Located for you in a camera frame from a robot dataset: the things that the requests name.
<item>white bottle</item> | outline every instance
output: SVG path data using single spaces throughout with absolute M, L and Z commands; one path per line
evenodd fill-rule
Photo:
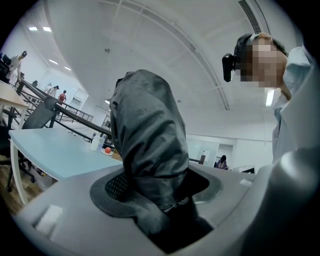
M 93 150 L 93 151 L 97 151 L 98 146 L 99 146 L 99 143 L 100 143 L 100 136 L 99 136 L 99 133 L 97 133 L 97 134 L 93 137 L 93 140 L 92 140 L 92 142 L 91 142 L 90 149 Z

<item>desk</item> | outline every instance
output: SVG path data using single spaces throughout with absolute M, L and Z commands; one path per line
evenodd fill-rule
M 10 130 L 11 165 L 14 181 L 22 202 L 28 204 L 22 187 L 18 150 L 35 166 L 59 180 L 100 169 L 122 165 L 100 150 L 90 150 L 90 144 L 65 130 L 57 128 Z
M 23 109 L 19 124 L 19 129 L 21 129 L 29 106 L 9 84 L 0 80 L 0 122 L 2 122 L 2 111 L 5 105 L 17 109 Z

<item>sitting person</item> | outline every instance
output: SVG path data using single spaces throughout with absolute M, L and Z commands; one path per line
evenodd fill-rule
M 227 168 L 227 157 L 225 155 L 221 156 L 220 160 L 218 161 L 218 163 L 216 164 L 216 167 L 218 169 L 226 169 Z

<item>hair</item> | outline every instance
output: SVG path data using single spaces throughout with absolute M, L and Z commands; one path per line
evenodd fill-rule
M 273 44 L 275 45 L 275 47 L 282 52 L 285 56 L 288 57 L 288 53 L 286 52 L 286 49 L 284 47 L 284 45 L 282 43 L 280 43 L 278 40 L 272 38 Z

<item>wooden floor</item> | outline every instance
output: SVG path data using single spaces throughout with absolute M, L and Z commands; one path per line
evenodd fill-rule
M 5 159 L 6 157 L 0 155 L 0 160 Z M 24 207 L 24 204 L 22 203 L 18 194 L 15 178 L 13 176 L 11 179 L 12 191 L 9 193 L 6 189 L 9 171 L 9 165 L 0 165 L 0 195 L 4 200 L 9 212 L 15 215 Z M 43 191 L 36 183 L 31 183 L 30 177 L 28 175 L 24 174 L 22 171 L 20 172 L 20 174 L 26 198 L 30 202 L 30 200 L 41 194 Z

